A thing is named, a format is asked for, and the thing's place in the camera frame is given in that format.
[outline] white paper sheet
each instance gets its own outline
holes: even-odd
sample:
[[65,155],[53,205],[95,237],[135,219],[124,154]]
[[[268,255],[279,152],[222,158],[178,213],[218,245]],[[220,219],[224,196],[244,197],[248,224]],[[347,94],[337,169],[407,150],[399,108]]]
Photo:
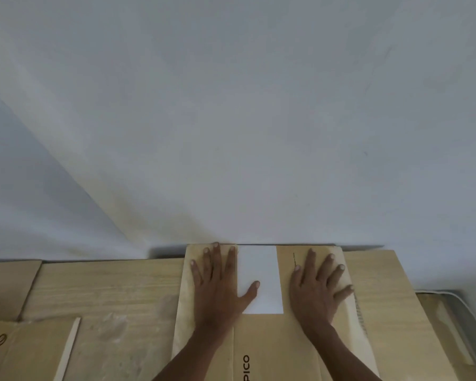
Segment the white paper sheet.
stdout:
[[256,299],[244,314],[283,314],[277,247],[240,245],[236,266],[239,296],[252,282],[261,282]]

